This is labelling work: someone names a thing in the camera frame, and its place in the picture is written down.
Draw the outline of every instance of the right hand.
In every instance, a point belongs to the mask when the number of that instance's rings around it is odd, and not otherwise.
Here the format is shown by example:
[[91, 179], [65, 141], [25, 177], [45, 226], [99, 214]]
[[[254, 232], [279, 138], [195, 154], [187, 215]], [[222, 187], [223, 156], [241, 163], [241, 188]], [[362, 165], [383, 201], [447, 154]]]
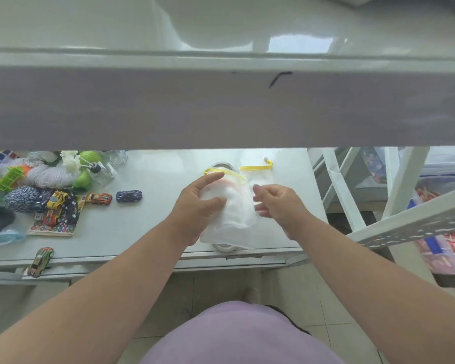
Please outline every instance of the right hand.
[[310, 212], [293, 189], [281, 185], [254, 185], [255, 206], [261, 217], [273, 218], [292, 240], [298, 240], [307, 224]]

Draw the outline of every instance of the tiled floor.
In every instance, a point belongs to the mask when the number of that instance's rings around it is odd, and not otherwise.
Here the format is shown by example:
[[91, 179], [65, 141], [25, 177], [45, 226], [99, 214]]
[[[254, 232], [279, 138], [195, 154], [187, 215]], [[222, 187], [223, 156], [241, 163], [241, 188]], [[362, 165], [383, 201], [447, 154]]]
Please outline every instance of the tiled floor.
[[[419, 254], [411, 247], [397, 245], [393, 251], [398, 264], [427, 278]], [[152, 311], [140, 326], [118, 363], [137, 364], [163, 336], [184, 323], [189, 315], [223, 301], [239, 300], [247, 286], [261, 290], [262, 303], [281, 308], [292, 320], [314, 337], [331, 347], [347, 364], [389, 364], [379, 353], [312, 264], [275, 270], [229, 269], [221, 271], [173, 274]], [[0, 304], [0, 332], [13, 320], [27, 314], [40, 303], [67, 288], [65, 283], [44, 283], [38, 287], [0, 287], [0, 299], [22, 299], [26, 304]], [[449, 289], [455, 295], [455, 289]]]

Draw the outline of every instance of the purple clothing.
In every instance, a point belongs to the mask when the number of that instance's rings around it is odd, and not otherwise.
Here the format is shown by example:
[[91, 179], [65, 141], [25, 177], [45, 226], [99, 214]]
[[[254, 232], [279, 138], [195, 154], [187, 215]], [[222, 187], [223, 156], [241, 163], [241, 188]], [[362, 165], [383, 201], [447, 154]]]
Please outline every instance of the purple clothing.
[[140, 364], [344, 364], [325, 344], [263, 305], [230, 301], [184, 323]]

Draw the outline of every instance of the black mark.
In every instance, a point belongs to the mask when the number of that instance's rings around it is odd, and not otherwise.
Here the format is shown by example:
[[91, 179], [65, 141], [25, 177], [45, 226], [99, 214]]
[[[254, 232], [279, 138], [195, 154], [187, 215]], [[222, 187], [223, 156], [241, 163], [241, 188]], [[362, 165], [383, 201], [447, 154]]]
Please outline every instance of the black mark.
[[270, 89], [271, 87], [273, 87], [273, 85], [277, 82], [278, 78], [281, 77], [282, 75], [291, 75], [293, 74], [292, 71], [282, 71], [281, 73], [279, 73], [274, 79], [273, 81], [271, 82], [270, 86], [268, 87], [268, 89]]

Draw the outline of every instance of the left hand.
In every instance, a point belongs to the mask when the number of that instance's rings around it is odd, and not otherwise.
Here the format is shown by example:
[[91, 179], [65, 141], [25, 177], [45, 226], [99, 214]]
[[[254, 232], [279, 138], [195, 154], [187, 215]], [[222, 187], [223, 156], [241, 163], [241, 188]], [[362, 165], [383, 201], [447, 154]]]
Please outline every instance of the left hand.
[[212, 216], [219, 212], [226, 204], [226, 198], [217, 196], [209, 200], [199, 198], [200, 191], [206, 185], [219, 180], [224, 172], [199, 177], [193, 183], [187, 185], [180, 193], [174, 208], [166, 218], [171, 227], [185, 240], [188, 245], [194, 245], [201, 232], [209, 224]]

